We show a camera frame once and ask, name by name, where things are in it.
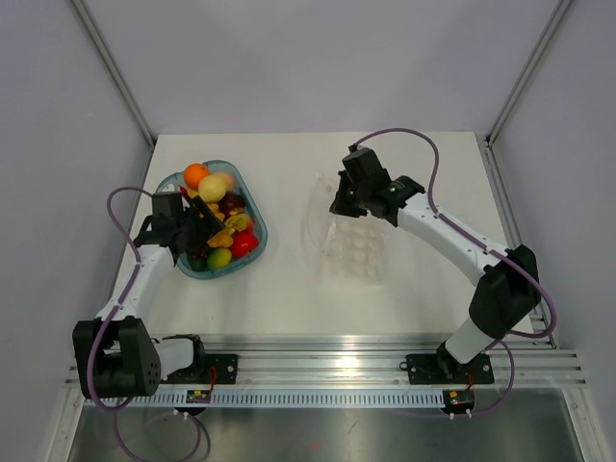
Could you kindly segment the dark red grape bunch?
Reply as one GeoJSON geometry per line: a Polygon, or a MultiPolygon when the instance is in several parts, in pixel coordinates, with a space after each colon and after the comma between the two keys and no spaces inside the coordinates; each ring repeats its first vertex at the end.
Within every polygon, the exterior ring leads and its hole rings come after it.
{"type": "Polygon", "coordinates": [[[186,250],[187,258],[190,260],[204,259],[206,260],[211,253],[212,248],[206,244],[190,246],[186,250]]]}

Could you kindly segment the yellow ginger root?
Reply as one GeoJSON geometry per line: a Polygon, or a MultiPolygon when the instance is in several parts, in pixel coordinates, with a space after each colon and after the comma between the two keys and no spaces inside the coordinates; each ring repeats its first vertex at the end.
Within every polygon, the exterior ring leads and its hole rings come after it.
{"type": "Polygon", "coordinates": [[[210,238],[207,245],[210,248],[229,248],[234,242],[233,234],[233,230],[223,229],[210,238]]]}

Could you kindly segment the pale yellow pear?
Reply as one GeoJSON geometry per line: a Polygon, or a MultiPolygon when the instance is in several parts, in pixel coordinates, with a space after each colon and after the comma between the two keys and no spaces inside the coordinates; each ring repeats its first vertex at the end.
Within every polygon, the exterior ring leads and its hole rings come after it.
{"type": "Polygon", "coordinates": [[[227,193],[227,182],[218,174],[204,177],[198,185],[198,194],[206,203],[220,201],[227,193]]]}

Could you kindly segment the clear dotted zip bag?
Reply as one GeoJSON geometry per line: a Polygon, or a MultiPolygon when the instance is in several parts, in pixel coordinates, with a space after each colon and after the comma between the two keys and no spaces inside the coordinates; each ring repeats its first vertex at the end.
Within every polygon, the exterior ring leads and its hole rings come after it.
{"type": "Polygon", "coordinates": [[[329,211],[338,182],[319,173],[308,192],[301,225],[302,252],[318,279],[380,284],[386,245],[374,218],[349,218],[329,211]]]}

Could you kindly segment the orange fruit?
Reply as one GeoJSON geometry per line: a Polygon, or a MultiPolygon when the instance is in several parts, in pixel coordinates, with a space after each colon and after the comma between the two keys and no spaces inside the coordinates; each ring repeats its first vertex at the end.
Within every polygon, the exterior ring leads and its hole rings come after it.
{"type": "Polygon", "coordinates": [[[210,175],[210,170],[203,164],[190,164],[184,169],[183,179],[188,189],[197,191],[199,183],[210,175]]]}

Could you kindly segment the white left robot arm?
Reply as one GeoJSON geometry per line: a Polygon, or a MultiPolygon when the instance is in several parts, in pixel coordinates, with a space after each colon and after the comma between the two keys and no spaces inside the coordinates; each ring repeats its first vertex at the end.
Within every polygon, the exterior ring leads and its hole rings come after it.
{"type": "Polygon", "coordinates": [[[150,215],[138,235],[128,240],[134,266],[122,288],[93,320],[79,321],[72,331],[82,393],[108,412],[133,398],[153,396],[166,378],[195,383],[213,374],[196,335],[155,341],[143,317],[180,256],[198,250],[223,223],[198,196],[155,192],[150,199],[150,215]]]}

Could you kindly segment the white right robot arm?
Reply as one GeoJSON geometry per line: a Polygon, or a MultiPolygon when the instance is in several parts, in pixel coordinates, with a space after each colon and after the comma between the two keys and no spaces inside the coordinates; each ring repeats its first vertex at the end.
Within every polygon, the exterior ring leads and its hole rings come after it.
{"type": "Polygon", "coordinates": [[[510,334],[540,302],[534,253],[510,249],[441,212],[415,180],[390,177],[376,153],[350,148],[329,208],[337,216],[373,216],[414,235],[446,257],[475,288],[466,320],[435,352],[408,363],[413,384],[480,382],[488,347],[510,334]]]}

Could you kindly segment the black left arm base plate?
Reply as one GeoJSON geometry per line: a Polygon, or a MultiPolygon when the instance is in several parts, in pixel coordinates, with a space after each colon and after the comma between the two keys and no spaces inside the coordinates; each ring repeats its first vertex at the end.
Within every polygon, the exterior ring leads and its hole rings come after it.
{"type": "Polygon", "coordinates": [[[169,374],[165,384],[233,385],[237,382],[239,356],[230,353],[206,353],[195,366],[169,374]]]}

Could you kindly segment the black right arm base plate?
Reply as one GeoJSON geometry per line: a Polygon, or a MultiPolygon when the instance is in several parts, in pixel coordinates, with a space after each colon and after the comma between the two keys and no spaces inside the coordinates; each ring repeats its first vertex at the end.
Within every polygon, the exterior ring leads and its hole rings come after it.
{"type": "Polygon", "coordinates": [[[411,353],[398,364],[411,385],[492,385],[495,377],[490,358],[478,354],[460,364],[445,353],[411,353]]]}

